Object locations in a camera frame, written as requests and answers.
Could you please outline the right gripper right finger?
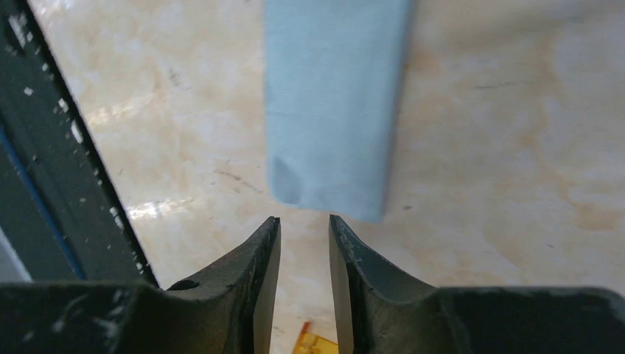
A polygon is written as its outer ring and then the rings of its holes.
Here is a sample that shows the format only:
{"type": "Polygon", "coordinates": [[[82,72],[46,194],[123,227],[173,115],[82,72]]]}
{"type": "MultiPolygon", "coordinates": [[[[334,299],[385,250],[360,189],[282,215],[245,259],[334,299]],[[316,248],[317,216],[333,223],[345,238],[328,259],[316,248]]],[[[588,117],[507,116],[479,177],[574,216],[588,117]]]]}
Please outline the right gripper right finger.
{"type": "Polygon", "coordinates": [[[429,285],[337,215],[329,257],[341,353],[622,353],[624,298],[592,287],[429,285]]]}

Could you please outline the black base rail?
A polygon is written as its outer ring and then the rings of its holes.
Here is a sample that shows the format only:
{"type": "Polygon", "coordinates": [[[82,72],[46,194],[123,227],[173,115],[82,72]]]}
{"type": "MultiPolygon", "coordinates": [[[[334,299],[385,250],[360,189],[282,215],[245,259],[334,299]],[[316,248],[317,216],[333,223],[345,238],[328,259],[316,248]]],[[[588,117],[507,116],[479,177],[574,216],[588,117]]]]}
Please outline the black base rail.
{"type": "Polygon", "coordinates": [[[27,1],[1,3],[1,240],[22,281],[157,285],[27,1]]]}

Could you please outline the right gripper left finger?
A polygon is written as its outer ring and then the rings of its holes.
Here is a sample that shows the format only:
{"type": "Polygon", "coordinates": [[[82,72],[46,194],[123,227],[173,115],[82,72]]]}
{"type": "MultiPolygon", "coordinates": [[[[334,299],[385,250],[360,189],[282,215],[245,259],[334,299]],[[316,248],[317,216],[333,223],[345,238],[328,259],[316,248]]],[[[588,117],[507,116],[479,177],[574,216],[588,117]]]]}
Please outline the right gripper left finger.
{"type": "Polygon", "coordinates": [[[146,282],[1,286],[3,353],[268,353],[281,224],[162,290],[146,282]]]}

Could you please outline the orange sunglasses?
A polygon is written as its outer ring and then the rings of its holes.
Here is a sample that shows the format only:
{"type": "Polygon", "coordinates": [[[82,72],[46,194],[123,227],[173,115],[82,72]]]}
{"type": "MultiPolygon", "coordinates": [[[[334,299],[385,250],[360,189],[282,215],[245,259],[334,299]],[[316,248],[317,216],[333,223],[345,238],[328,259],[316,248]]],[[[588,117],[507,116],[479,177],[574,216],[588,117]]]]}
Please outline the orange sunglasses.
{"type": "Polygon", "coordinates": [[[338,354],[338,344],[309,331],[311,322],[306,321],[296,340],[292,354],[338,354]]]}

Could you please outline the light blue cleaning cloth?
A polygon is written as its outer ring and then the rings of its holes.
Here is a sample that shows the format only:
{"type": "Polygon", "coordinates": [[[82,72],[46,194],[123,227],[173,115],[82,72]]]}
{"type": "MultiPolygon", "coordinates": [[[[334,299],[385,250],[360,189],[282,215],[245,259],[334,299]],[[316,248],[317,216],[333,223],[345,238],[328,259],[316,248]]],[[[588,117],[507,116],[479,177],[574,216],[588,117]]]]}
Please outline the light blue cleaning cloth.
{"type": "Polygon", "coordinates": [[[413,1],[265,1],[268,183],[293,207],[383,217],[413,1]]]}

